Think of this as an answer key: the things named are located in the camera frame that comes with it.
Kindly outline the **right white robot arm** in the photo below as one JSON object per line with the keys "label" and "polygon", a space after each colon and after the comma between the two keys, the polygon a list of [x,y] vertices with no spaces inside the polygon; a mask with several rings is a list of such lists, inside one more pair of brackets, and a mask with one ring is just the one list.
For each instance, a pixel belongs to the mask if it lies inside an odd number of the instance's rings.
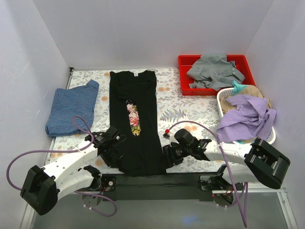
{"label": "right white robot arm", "polygon": [[187,156],[197,160],[231,162],[222,165],[215,182],[220,189],[233,183],[260,182],[268,188],[280,189],[290,160],[265,140],[257,138],[251,144],[218,143],[197,139],[186,129],[174,134],[174,142],[163,146],[165,168],[177,166]]}

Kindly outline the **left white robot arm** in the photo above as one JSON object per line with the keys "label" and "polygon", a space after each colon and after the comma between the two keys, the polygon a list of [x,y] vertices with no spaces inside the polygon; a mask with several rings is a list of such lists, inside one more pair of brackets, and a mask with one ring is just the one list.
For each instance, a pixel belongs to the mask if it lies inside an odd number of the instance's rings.
{"label": "left white robot arm", "polygon": [[30,168],[20,196],[41,216],[50,212],[58,200],[81,189],[103,198],[105,192],[115,190],[116,178],[103,177],[87,162],[99,156],[107,166],[116,167],[121,156],[114,152],[114,147],[125,139],[113,126],[106,132],[88,134],[75,152],[43,167]]}

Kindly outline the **black floral print t-shirt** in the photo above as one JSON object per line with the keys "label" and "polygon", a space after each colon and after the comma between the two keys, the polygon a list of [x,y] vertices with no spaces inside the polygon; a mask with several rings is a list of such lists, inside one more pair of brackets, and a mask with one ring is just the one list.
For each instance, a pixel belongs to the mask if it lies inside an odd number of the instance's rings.
{"label": "black floral print t-shirt", "polygon": [[158,135],[156,85],[154,71],[110,73],[110,125],[126,137],[114,150],[121,156],[118,169],[130,176],[166,172]]}

